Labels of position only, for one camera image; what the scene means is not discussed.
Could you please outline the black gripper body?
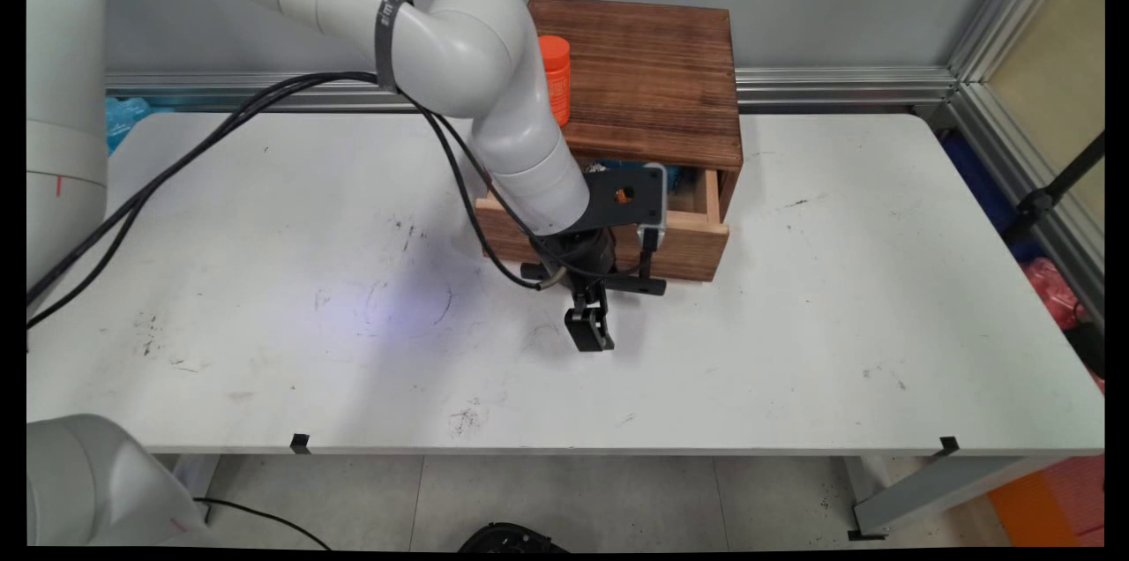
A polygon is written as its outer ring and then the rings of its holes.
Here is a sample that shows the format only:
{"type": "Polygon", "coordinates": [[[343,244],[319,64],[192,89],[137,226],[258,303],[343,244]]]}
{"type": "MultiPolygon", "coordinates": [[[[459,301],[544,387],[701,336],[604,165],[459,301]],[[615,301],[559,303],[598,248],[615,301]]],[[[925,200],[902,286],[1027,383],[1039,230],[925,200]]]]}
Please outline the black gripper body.
{"type": "MultiPolygon", "coordinates": [[[[616,240],[607,228],[584,233],[557,233],[539,239],[546,248],[563,258],[570,266],[583,269],[590,274],[613,274],[618,271],[616,240]]],[[[532,282],[551,280],[559,271],[553,257],[537,252],[540,263],[527,264],[527,279],[532,282]]]]}

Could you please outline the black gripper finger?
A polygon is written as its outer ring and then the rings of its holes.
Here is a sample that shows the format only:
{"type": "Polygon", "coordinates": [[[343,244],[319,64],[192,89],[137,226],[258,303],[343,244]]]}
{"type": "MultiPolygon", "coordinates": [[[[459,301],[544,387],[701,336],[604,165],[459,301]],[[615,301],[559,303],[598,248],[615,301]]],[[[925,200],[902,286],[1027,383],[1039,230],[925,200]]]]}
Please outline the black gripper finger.
{"type": "Polygon", "coordinates": [[[604,282],[594,282],[589,288],[590,327],[593,328],[596,351],[614,349],[609,330],[609,291],[604,282]]]}
{"type": "Polygon", "coordinates": [[[572,307],[564,312],[564,328],[574,339],[578,351],[595,352],[595,295],[593,284],[572,289],[572,307]]]}

